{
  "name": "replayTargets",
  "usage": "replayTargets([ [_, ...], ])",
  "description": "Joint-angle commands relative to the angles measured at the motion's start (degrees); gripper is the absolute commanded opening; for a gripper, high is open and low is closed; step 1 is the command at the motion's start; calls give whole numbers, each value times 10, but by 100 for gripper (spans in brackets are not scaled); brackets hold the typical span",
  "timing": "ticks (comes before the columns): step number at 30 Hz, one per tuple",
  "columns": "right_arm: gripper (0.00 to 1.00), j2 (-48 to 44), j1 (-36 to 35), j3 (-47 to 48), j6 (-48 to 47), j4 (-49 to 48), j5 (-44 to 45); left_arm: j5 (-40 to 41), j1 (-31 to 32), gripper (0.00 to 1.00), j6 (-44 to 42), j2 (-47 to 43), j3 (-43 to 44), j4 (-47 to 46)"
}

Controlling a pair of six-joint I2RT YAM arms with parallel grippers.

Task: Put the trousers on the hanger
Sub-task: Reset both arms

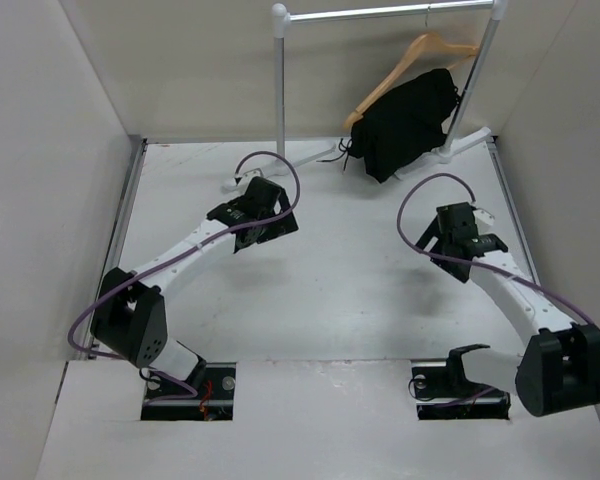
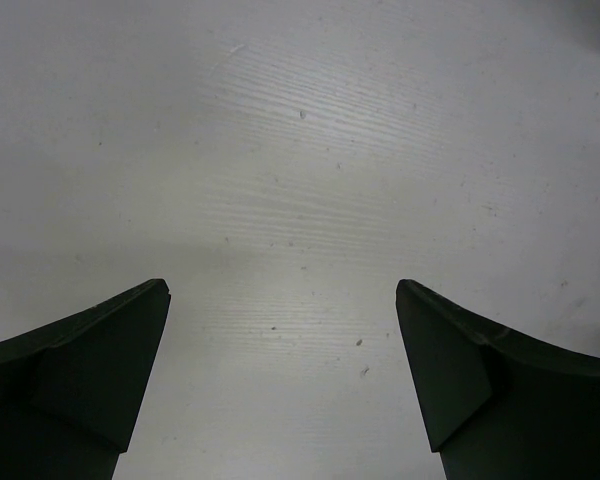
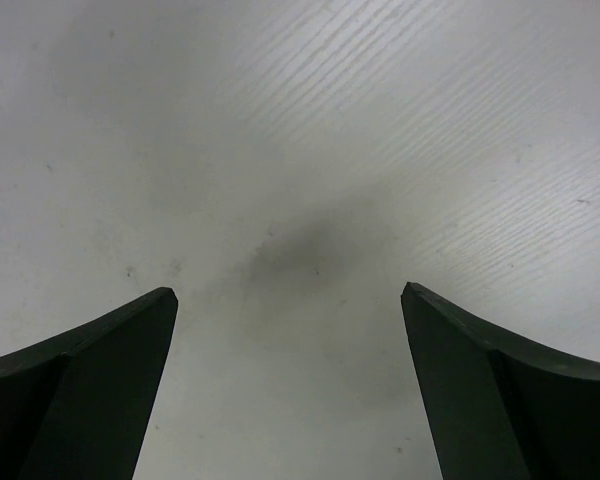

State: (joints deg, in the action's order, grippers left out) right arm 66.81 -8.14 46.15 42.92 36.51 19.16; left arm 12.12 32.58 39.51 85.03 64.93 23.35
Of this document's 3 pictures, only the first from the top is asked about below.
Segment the black trousers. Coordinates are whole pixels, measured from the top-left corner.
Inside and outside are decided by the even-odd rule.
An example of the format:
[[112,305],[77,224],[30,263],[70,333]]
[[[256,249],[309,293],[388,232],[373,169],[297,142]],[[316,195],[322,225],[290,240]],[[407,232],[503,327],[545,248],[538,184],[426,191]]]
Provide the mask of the black trousers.
[[443,123],[460,101],[450,71],[437,68],[382,95],[350,129],[346,158],[379,183],[444,144]]

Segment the wooden clothes hanger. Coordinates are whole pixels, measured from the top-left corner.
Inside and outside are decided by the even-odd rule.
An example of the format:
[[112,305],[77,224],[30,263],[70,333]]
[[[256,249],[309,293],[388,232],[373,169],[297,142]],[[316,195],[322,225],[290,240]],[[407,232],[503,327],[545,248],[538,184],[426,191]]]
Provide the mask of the wooden clothes hanger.
[[418,36],[405,50],[403,56],[390,71],[390,73],[368,94],[362,102],[347,116],[343,127],[351,128],[357,121],[361,120],[363,114],[385,93],[387,93],[401,76],[422,56],[451,55],[460,57],[460,60],[452,65],[455,67],[464,60],[473,58],[478,54],[479,46],[470,44],[449,43],[435,32],[429,31]]

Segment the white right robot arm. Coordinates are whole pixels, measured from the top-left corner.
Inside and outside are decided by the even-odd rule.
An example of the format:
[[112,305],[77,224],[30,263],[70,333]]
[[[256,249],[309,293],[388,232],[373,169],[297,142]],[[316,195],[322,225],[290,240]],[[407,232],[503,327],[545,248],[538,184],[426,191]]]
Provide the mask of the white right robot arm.
[[600,329],[576,323],[521,272],[507,245],[479,226],[483,211],[463,202],[441,206],[417,241],[436,266],[478,286],[517,333],[524,352],[486,344],[450,350],[444,384],[463,396],[478,386],[512,393],[535,417],[600,403]]

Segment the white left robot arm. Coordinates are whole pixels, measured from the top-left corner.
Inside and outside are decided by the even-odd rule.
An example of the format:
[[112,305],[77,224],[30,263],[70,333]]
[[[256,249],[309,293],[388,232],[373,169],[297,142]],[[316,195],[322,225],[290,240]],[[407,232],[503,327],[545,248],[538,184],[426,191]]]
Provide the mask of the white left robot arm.
[[196,397],[204,387],[206,361],[170,335],[168,302],[217,261],[297,230],[286,190],[252,178],[242,195],[210,210],[162,255],[130,272],[110,270],[95,303],[92,336],[135,368],[169,381],[180,397]]

